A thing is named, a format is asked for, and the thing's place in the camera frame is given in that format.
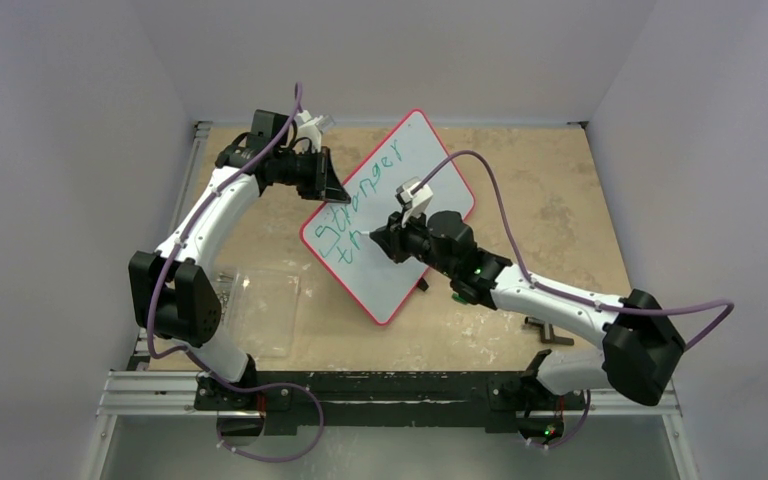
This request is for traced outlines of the red-framed whiteboard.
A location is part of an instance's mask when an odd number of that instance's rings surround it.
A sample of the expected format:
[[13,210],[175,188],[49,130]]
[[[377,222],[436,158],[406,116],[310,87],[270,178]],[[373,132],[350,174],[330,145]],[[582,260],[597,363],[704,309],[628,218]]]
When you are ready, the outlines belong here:
[[385,226],[401,211],[396,189],[447,156],[429,118],[414,109],[343,182],[351,202],[322,204],[300,228],[303,244],[378,325],[394,318],[429,268],[414,259],[392,262],[356,231]]

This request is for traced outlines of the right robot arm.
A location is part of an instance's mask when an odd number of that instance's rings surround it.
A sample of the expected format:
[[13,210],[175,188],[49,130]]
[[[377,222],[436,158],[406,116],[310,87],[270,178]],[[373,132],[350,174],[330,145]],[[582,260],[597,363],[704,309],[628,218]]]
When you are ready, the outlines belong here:
[[574,390],[612,388],[644,406],[657,405],[686,342],[668,313],[645,291],[599,294],[524,270],[480,247],[454,211],[407,221],[395,212],[371,240],[395,263],[415,259],[449,280],[463,303],[536,318],[592,344],[590,351],[542,353],[521,381],[524,399],[544,407]]

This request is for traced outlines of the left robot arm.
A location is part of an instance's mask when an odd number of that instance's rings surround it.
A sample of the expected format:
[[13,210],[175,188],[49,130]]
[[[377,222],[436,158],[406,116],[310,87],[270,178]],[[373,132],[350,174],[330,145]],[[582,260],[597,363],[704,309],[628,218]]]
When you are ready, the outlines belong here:
[[239,219],[275,184],[295,188],[303,200],[346,204],[350,196],[322,143],[334,121],[302,108],[291,115],[258,110],[250,128],[217,155],[205,190],[170,236],[154,250],[138,251],[128,275],[137,324],[149,339],[171,342],[149,355],[182,351],[219,383],[232,408],[257,399],[255,361],[222,323],[222,303],[211,282],[215,259]]

